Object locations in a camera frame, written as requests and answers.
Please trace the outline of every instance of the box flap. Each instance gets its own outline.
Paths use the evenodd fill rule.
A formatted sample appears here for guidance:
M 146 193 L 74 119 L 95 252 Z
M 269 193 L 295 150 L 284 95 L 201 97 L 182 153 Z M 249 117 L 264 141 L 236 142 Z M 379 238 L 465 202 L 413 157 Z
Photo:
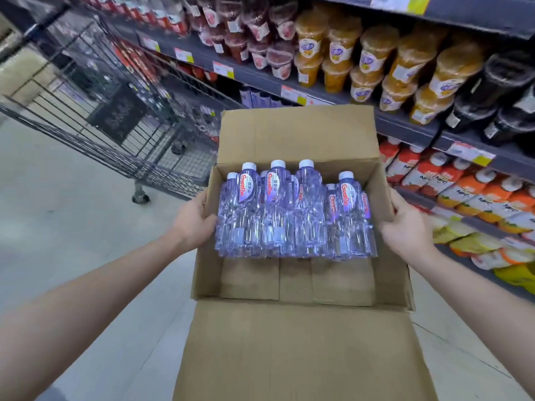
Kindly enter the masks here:
M 225 112 L 220 165 L 274 159 L 370 159 L 379 156 L 372 106 L 332 105 Z
M 197 302 L 174 401 L 437 401 L 405 313 Z

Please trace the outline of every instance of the cardboard box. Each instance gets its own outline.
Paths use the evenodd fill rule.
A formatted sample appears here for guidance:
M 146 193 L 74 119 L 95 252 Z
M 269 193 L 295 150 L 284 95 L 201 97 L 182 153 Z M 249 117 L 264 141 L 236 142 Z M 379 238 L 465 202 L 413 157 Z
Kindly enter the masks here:
M 243 162 L 258 171 L 282 159 L 293 172 L 312 159 L 325 183 L 351 170 L 370 198 L 372 221 L 393 210 L 371 106 L 225 112 L 206 213 Z M 376 234 L 379 257 L 222 259 L 213 238 L 197 251 L 195 316 L 175 401 L 437 400 L 406 310 L 406 264 Z

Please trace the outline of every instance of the gray floor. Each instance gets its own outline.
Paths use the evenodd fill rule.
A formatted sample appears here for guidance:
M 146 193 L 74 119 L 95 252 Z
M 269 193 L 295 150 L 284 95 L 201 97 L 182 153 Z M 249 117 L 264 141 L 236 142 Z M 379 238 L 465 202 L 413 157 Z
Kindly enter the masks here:
M 181 201 L 8 120 L 0 128 L 0 312 L 164 232 Z M 195 252 L 168 267 L 55 383 L 69 401 L 171 399 L 195 303 Z M 436 292 L 412 274 L 412 315 L 441 401 L 529 400 Z

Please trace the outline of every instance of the supermarket aisle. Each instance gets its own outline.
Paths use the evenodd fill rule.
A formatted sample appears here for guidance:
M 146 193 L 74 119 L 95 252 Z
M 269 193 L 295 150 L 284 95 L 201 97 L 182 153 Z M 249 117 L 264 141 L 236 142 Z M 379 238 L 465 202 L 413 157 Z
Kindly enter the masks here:
M 132 182 L 13 121 L 0 128 L 0 312 L 165 230 L 180 201 Z M 195 303 L 195 253 L 157 278 L 57 380 L 68 401 L 169 401 Z M 529 398 L 416 273 L 415 330 L 439 398 Z

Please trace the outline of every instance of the right hand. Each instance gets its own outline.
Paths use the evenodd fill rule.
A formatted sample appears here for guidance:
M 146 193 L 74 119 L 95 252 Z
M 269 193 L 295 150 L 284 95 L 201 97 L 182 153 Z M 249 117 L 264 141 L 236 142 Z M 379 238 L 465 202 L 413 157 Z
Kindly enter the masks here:
M 396 215 L 393 222 L 379 225 L 383 239 L 409 265 L 418 267 L 422 259 L 437 251 L 427 216 L 406 202 L 393 188 L 390 188 L 390 199 Z

